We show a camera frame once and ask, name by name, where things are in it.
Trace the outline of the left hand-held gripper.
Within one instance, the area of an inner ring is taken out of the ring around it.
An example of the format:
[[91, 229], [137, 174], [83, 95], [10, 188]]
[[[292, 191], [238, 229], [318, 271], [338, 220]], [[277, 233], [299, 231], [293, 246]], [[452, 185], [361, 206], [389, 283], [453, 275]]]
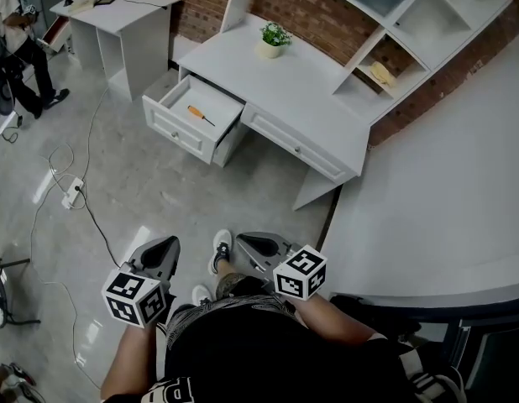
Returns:
[[136, 248], [127, 262], [110, 272], [102, 287], [110, 316], [139, 328], [165, 322], [176, 298], [170, 293], [170, 280], [180, 254], [176, 236], [157, 238]]

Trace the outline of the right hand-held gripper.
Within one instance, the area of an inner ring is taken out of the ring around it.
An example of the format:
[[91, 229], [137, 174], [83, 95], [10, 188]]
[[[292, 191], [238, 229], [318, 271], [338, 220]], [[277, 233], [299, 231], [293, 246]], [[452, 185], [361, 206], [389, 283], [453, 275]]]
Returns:
[[272, 270], [274, 292], [300, 301], [309, 300], [324, 285], [328, 259], [306, 245], [280, 263], [280, 253], [291, 244], [275, 233], [246, 232], [237, 235], [239, 247], [257, 270]]

